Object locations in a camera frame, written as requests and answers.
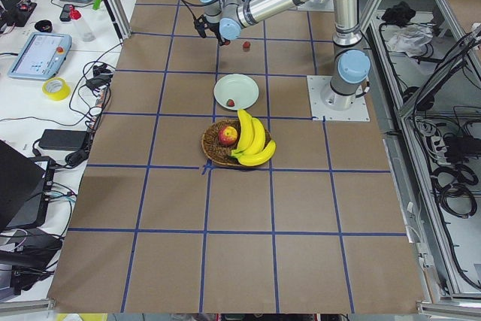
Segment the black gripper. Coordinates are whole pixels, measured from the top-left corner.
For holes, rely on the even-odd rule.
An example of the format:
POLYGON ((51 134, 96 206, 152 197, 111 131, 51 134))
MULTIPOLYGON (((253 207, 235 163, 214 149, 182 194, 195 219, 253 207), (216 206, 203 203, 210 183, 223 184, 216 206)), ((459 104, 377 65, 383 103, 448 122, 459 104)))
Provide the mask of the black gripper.
POLYGON ((218 23, 211 23, 207 20, 205 15, 201 15, 197 19, 195 19, 195 30, 202 38, 206 38, 206 31, 210 30, 212 33, 215 34, 217 38, 221 38, 221 34, 219 31, 219 24, 218 23))

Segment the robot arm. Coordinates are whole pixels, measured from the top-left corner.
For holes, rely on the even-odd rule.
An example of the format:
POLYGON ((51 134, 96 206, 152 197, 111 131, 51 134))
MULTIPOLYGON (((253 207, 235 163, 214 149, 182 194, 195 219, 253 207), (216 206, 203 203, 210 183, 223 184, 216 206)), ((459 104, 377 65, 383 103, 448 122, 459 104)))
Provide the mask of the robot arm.
MULTIPOLYGON (((215 34, 220 46, 240 37, 241 31, 270 17, 311 0, 199 0, 204 13, 193 17, 198 34, 205 38, 206 30, 215 34)), ((362 42, 359 22, 359 0, 333 0, 334 48, 339 56, 358 48, 362 42)))

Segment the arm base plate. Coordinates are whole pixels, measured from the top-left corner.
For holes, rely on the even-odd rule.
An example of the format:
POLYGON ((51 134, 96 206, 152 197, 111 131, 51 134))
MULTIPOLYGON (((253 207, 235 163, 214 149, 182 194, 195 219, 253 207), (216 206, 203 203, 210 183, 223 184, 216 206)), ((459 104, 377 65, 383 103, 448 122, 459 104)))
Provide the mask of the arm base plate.
POLYGON ((307 76, 310 112, 313 120, 340 122, 369 122, 370 117, 362 85, 354 95, 338 95, 331 88, 331 76, 307 76))

